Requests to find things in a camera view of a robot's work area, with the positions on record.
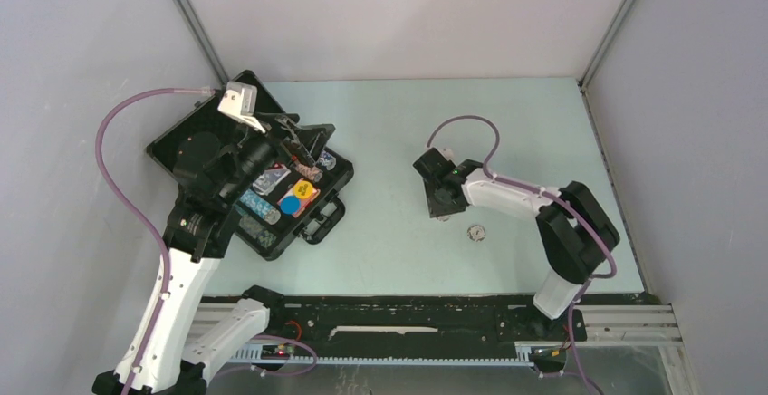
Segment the all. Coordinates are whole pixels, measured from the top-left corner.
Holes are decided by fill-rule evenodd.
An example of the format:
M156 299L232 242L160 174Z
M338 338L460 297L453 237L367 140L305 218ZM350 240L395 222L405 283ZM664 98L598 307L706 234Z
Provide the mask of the all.
M264 176L269 182L280 182L290 173L291 170L289 167L282 163L275 163L264 172Z

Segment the yellow big blind button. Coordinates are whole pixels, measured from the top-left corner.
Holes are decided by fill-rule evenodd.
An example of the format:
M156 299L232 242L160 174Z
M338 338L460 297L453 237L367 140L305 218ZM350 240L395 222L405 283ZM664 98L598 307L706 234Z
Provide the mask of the yellow big blind button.
M301 200L311 198L314 192L315 192L314 185L310 181L307 181L304 179L298 181L293 186L293 194Z

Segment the clear round dealer button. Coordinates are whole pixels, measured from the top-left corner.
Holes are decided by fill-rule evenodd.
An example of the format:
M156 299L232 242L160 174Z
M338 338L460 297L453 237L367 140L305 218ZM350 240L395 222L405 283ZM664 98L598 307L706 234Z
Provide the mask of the clear round dealer button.
M265 172L253 183L252 190L260 196L268 195L283 179L284 174L280 171Z

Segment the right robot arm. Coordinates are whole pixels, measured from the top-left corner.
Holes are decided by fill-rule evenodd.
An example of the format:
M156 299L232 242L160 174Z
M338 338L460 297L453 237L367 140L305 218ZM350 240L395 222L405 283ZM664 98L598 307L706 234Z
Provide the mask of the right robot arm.
M578 181L562 188L540 187L497 175L482 162L459 164L430 148L413 167L423 179L430 217L450 217L469 207L484 207L512 217L534 220L549 272L526 315L532 335L553 337L563 326L562 315L584 285L607 263L617 272L613 249L618 229L590 189Z

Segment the blue round chip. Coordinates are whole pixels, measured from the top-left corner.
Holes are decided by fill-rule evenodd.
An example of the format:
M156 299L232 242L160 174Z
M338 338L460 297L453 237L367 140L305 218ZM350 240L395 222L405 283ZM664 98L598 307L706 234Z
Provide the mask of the blue round chip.
M280 209L285 215L294 216L302 207L302 201L293 195L285 196L280 200Z

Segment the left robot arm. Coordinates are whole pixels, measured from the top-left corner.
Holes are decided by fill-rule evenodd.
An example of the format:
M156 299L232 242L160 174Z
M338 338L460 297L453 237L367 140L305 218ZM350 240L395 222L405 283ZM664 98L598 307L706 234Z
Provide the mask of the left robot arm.
M179 123L161 139L178 196L166 229L155 234L160 264L139 328L119 364L99 374L95 394L203 394L229 358L261 333L275 337L285 311L253 298L189 342L197 307L241 217L239 198L273 164L313 165L335 128L301 125L293 114L258 114L217 129Z

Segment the red playing card deck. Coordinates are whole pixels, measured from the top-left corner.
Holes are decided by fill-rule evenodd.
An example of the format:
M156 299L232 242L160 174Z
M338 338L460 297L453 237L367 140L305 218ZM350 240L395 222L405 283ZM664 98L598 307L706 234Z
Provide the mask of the red playing card deck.
M311 181L300 179L289 187L279 200L278 207L286 216L299 217L320 193Z

